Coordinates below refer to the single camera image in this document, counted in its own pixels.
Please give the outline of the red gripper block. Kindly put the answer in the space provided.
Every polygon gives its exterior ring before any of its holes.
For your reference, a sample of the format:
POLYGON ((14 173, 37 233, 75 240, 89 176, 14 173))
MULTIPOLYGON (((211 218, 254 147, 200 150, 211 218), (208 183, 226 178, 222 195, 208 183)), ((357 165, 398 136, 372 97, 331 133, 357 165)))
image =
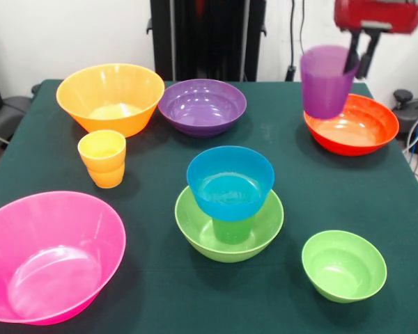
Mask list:
POLYGON ((346 56, 343 73, 357 69, 355 78, 365 79, 383 32, 410 34, 418 27, 418 1, 359 1, 336 0, 334 22, 341 30, 351 33, 350 47, 346 56), (370 37, 366 51, 359 59, 357 52, 363 29, 370 37))

